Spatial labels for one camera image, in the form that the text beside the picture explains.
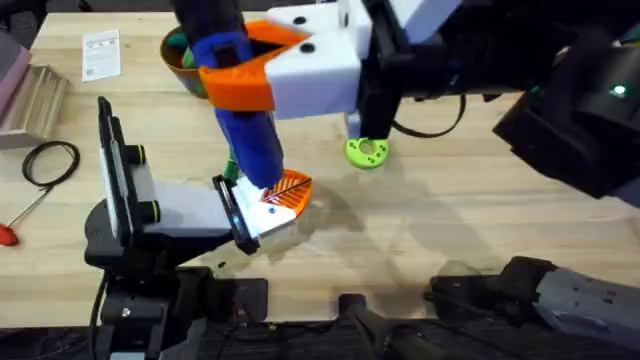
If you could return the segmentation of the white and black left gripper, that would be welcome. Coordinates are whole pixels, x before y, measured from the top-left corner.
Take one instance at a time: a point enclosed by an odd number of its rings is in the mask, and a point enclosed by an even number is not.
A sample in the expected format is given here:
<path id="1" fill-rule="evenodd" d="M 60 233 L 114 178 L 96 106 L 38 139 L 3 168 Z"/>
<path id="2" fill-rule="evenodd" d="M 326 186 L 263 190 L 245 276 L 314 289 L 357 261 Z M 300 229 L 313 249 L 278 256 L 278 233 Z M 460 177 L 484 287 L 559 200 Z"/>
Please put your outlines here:
<path id="1" fill-rule="evenodd" d="M 266 188 L 240 178 L 241 210 L 222 176 L 212 179 L 213 188 L 154 181 L 147 168 L 136 178 L 147 186 L 137 226 L 112 185 L 115 176 L 103 172 L 105 198 L 85 222 L 87 265 L 111 273 L 169 273 L 229 242 L 252 255 L 260 247 L 259 237 L 294 222 L 311 197 L 311 177 L 292 169 Z"/>

